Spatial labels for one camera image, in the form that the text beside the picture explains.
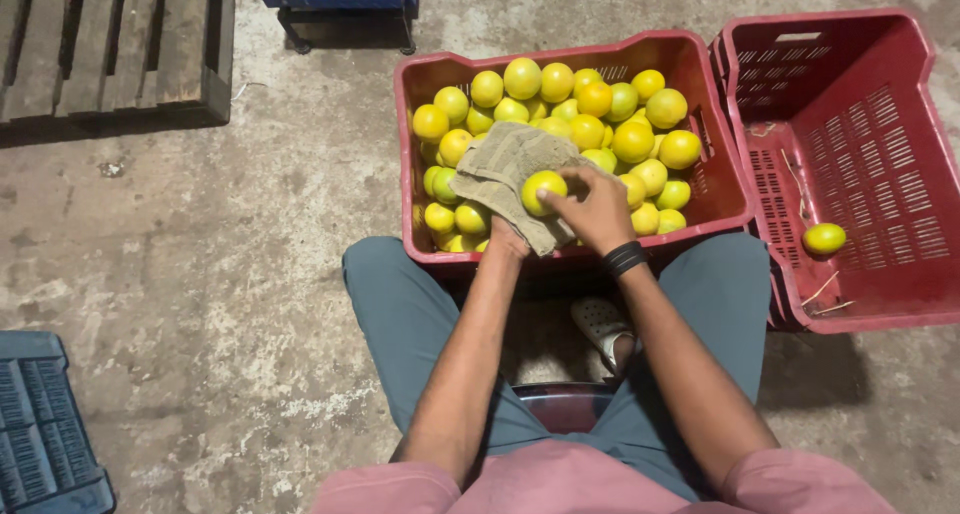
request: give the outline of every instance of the grey trousers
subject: grey trousers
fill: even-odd
[[[667,297],[753,401],[760,387],[770,302],[769,260],[762,241],[725,234],[686,251],[659,278]],[[342,265],[390,414],[406,433],[459,310],[396,238],[361,240],[346,250]],[[642,354],[589,433],[551,435],[501,376],[490,401],[481,455],[503,454],[547,438],[573,441],[606,452],[688,500],[714,497]]]

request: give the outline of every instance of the stained concrete floor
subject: stained concrete floor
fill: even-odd
[[[930,91],[960,152],[958,1],[422,0],[415,35],[421,54],[483,57],[904,5],[939,50]],[[296,55],[259,0],[237,0],[235,58],[235,90],[267,86],[227,127],[0,151],[0,327],[63,337],[118,512],[304,513],[330,471],[383,461],[399,438],[340,256],[400,232],[401,56]],[[123,176],[101,175],[118,161]],[[551,328],[510,336],[511,374],[593,376],[586,344]],[[852,465],[902,511],[950,511],[958,332],[772,334],[761,406],[786,445]]]

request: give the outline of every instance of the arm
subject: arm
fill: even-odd
[[[546,193],[573,231],[600,256],[637,235],[630,222],[626,188],[593,168],[560,174],[582,183],[587,195]],[[636,333],[647,351],[656,384],[690,451],[720,489],[730,470],[748,454],[779,446],[750,400],[690,329],[646,264],[618,278]]]
[[[510,225],[494,216],[460,319],[420,395],[399,455],[437,465],[461,488],[483,437],[507,311],[528,252]]]

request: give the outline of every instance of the person's right hand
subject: person's right hand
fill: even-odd
[[[601,257],[637,238],[630,221],[627,186],[619,179],[603,175],[593,167],[567,167],[557,171],[576,189],[586,187],[587,195],[561,197],[546,190],[536,198],[549,204],[573,232]]]

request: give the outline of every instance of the red plastic crate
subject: red plastic crate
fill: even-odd
[[[396,115],[400,133],[400,188],[403,208],[403,246],[417,263],[433,274],[458,275],[475,268],[481,253],[434,252],[424,209],[429,204],[423,186],[426,166],[420,156],[420,142],[410,123],[413,111],[433,103],[445,86],[458,86],[469,93],[476,74],[493,70],[503,74],[514,58],[526,56],[541,67],[564,63],[574,71],[594,68],[607,83],[629,82],[634,75],[656,69],[666,77],[667,86],[683,93],[689,105],[688,117],[679,128],[698,132],[703,143],[701,160],[689,174],[691,198],[683,209],[688,227],[640,241],[652,253],[673,249],[677,243],[704,234],[746,225],[754,215],[749,180],[739,162],[735,142],[721,110],[707,47],[700,37],[685,30],[645,31],[613,45],[562,49],[530,54],[470,60],[457,54],[438,53],[403,60],[393,73]],[[553,257],[535,261],[540,271],[565,270],[572,263],[594,260],[593,253],[571,246]]]
[[[787,322],[821,333],[960,322],[960,182],[916,19],[900,9],[735,19],[712,49]],[[834,256],[803,249],[821,222],[846,230]]]

